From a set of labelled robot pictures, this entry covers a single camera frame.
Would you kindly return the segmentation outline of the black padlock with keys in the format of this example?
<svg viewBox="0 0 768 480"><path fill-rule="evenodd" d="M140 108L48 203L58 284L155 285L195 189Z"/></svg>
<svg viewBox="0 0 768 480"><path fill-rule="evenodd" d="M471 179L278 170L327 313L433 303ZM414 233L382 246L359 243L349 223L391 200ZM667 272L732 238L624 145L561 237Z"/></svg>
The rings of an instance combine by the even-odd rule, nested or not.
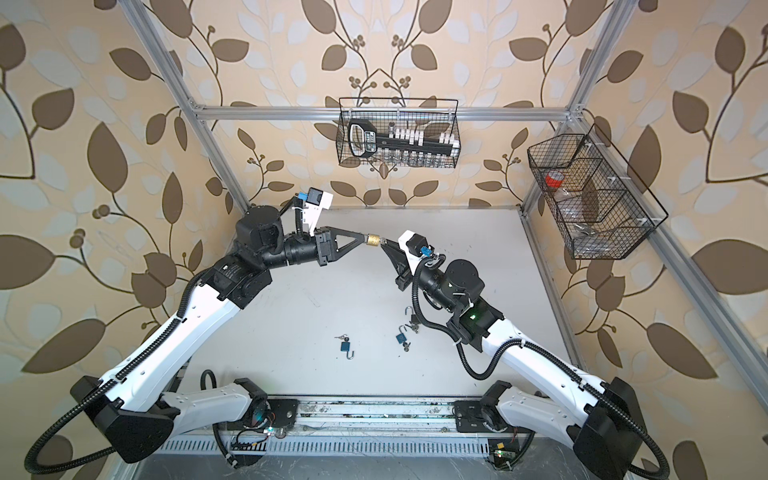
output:
<svg viewBox="0 0 768 480"><path fill-rule="evenodd" d="M413 310L413 308L411 306L407 306L405 308L404 313L408 319L408 322L405 324L405 327L413 331L414 333L418 333L420 329L420 321L415 311Z"/></svg>

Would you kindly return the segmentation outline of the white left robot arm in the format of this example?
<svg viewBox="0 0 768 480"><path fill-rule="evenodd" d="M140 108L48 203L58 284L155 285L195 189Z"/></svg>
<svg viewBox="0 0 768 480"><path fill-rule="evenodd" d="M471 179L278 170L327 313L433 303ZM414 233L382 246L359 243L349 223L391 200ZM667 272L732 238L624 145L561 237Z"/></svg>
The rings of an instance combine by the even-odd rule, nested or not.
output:
<svg viewBox="0 0 768 480"><path fill-rule="evenodd" d="M168 391L193 354L272 282L275 268L317 262L324 266L379 237L334 227L286 234L281 210L253 206L236 224L233 250L193 276L176 313L133 354L100 379L86 377L72 390L84 411L127 463L139 462L170 438L219 423L261 426L267 395L247 378L193 394Z"/></svg>

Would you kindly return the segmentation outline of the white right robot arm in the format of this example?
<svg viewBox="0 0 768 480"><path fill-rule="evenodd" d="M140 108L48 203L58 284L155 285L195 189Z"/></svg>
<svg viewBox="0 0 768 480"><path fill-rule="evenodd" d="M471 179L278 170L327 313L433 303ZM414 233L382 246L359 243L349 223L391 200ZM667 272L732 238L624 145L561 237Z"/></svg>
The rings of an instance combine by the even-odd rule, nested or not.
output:
<svg viewBox="0 0 768 480"><path fill-rule="evenodd" d="M540 391L529 395L496 381L480 402L487 427L521 427L556 440L599 479L668 477L668 461L648 434L627 382L605 381L533 341L483 298L484 283L471 262L446 262L412 231L383 240L381 248L398 288L410 293L416 321L450 338L473 379L487 380L505 364Z"/></svg>

